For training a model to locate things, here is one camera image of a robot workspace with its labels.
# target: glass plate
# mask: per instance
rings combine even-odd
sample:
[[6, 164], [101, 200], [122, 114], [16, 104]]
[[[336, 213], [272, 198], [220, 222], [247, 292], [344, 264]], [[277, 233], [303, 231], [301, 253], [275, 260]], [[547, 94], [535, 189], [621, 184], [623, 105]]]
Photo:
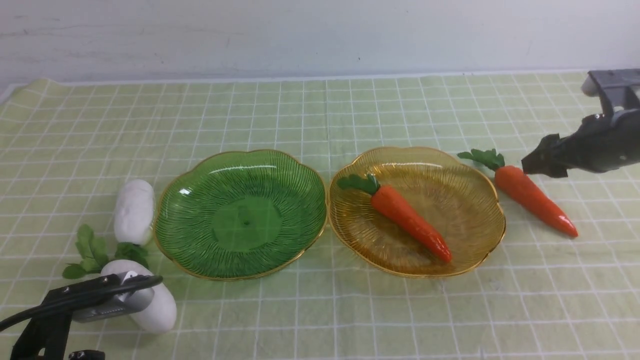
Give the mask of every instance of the glass plate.
[[235, 280], [285, 267], [325, 224], [325, 186], [315, 170], [276, 150], [224, 152], [167, 186], [154, 236], [187, 273]]
[[[371, 196], [342, 190], [339, 178], [373, 174], [393, 186], [442, 234], [445, 264], [371, 207]], [[445, 152], [380, 147], [338, 171], [329, 188], [329, 221], [338, 238], [370, 264], [406, 277], [447, 277], [480, 265], [504, 237], [506, 221], [491, 181]]]

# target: carrot leaves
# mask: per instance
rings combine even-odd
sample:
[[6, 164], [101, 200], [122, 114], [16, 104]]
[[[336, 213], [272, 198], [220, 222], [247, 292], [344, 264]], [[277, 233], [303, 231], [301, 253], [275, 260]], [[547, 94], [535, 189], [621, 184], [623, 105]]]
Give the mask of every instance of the carrot leaves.
[[340, 189], [347, 190], [354, 188], [369, 195], [374, 195], [380, 188], [378, 180], [372, 174], [367, 174], [366, 179], [356, 174], [351, 174], [348, 177], [341, 177], [336, 184]]
[[478, 149], [471, 149], [471, 151], [465, 151], [458, 154], [461, 159], [467, 159], [480, 163], [493, 171], [498, 170], [504, 166], [504, 156], [498, 154], [495, 149], [480, 151]]

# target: white radish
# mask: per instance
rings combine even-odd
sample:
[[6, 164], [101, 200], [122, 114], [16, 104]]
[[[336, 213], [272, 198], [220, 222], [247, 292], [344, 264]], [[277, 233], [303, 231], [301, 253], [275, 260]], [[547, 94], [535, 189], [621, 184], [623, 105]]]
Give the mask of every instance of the white radish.
[[[131, 260], [114, 260], [102, 268], [100, 276], [120, 274], [127, 271], [138, 275], [151, 276], [153, 273], [144, 266]], [[151, 304], [139, 313], [131, 314], [133, 321], [143, 330], [154, 334], [170, 331], [175, 325], [177, 306], [169, 289], [162, 283], [153, 287], [154, 298]]]
[[113, 219], [116, 240], [143, 246], [151, 239], [153, 218], [153, 187], [142, 179], [124, 184], [118, 193]]

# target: carrot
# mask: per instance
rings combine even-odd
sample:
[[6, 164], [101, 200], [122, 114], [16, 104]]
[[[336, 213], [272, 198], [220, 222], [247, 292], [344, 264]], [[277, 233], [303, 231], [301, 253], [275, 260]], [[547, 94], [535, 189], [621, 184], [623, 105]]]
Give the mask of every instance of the carrot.
[[337, 184], [343, 190], [355, 188], [371, 195], [371, 206], [375, 210], [420, 241], [442, 261], [451, 262], [451, 251], [442, 235], [427, 223], [396, 189], [389, 185], [380, 185], [370, 174], [367, 175], [367, 179], [355, 174], [343, 177]]
[[459, 153], [458, 157], [473, 160], [493, 170], [495, 185], [498, 189], [545, 224], [572, 238], [578, 237], [578, 230], [564, 211], [549, 199], [520, 168], [505, 166], [504, 157], [502, 154], [497, 154], [495, 149], [487, 151], [472, 149], [471, 152]]

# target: table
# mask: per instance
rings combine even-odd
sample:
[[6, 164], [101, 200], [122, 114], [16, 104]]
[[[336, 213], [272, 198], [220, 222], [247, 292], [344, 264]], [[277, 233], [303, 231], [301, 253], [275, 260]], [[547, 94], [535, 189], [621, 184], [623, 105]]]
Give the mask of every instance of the table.
[[[325, 181], [367, 149], [497, 148], [519, 160], [600, 112], [586, 74], [492, 74], [211, 83], [60, 84], [0, 106], [0, 318], [39, 304], [77, 262], [90, 224], [115, 249], [127, 180], [157, 193], [221, 151], [278, 149]], [[640, 359], [639, 167], [534, 180], [569, 214], [569, 240], [500, 195], [508, 228], [477, 270], [443, 281], [370, 267], [329, 228], [263, 279], [190, 277], [150, 246], [178, 305], [175, 329], [123, 316], [72, 326], [68, 349], [108, 359]], [[0, 334], [4, 354], [25, 324]]]

